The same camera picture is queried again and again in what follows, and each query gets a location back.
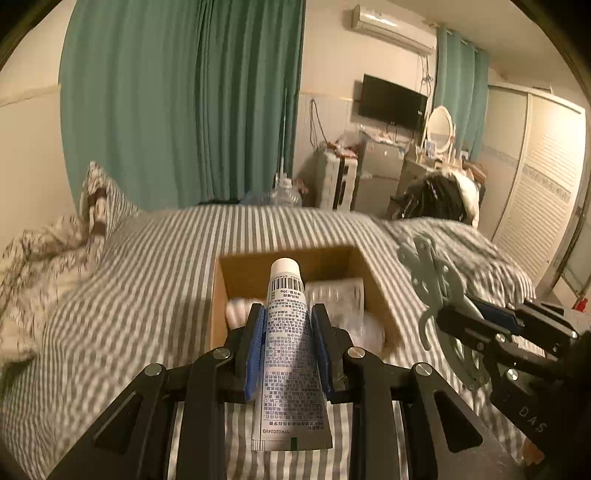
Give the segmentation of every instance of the plastic bag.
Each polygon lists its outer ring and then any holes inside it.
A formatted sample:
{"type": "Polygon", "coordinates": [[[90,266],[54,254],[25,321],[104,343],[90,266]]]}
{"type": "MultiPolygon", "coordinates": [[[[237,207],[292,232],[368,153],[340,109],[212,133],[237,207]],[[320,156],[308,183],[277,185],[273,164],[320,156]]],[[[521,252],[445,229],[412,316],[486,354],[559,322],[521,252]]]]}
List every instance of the plastic bag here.
{"type": "Polygon", "coordinates": [[[426,175],[396,198],[398,218],[431,217],[465,222],[468,215],[455,180],[440,173],[426,175]]]}
{"type": "Polygon", "coordinates": [[[332,326],[346,330],[354,345],[380,356],[385,342],[384,327],[363,309],[362,278],[308,282],[306,299],[310,311],[316,303],[323,303],[332,326]]]}

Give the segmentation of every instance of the ceiling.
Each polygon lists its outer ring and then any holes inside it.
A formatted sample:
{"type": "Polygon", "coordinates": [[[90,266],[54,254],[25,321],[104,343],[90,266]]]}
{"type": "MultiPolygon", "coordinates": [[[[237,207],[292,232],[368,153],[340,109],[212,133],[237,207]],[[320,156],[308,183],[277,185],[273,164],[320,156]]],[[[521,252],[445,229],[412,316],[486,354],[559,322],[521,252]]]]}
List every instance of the ceiling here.
{"type": "Polygon", "coordinates": [[[390,1],[460,32],[487,51],[491,66],[509,81],[534,79],[537,86],[579,90],[552,42],[511,0],[390,1]]]}

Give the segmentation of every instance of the wall-mounted tv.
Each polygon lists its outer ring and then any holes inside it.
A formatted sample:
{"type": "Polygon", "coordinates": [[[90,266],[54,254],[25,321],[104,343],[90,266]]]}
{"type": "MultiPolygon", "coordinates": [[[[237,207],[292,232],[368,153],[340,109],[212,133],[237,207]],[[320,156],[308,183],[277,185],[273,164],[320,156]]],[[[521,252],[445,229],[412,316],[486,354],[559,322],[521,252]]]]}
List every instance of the wall-mounted tv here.
{"type": "Polygon", "coordinates": [[[410,130],[421,131],[427,97],[371,75],[363,76],[359,114],[410,130]]]}

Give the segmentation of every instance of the air conditioner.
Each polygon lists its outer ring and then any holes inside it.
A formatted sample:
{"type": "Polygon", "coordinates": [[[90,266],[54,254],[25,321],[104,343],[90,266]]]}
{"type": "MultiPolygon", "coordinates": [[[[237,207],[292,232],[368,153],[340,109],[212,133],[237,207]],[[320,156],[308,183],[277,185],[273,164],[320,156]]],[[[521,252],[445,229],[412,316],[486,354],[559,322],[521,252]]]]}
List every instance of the air conditioner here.
{"type": "Polygon", "coordinates": [[[353,29],[378,35],[422,55],[433,53],[437,46],[434,34],[360,5],[353,10],[353,29]]]}

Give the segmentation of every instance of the water bottle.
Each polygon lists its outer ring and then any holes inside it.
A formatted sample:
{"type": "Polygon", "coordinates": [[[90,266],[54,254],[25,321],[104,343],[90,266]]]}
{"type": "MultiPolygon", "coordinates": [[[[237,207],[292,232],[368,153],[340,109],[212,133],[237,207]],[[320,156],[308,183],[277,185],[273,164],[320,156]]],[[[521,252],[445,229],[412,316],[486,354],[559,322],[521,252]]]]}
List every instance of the water bottle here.
{"type": "Polygon", "coordinates": [[[291,179],[283,175],[269,194],[271,205],[301,207],[301,196],[297,188],[291,184],[291,179]]]}

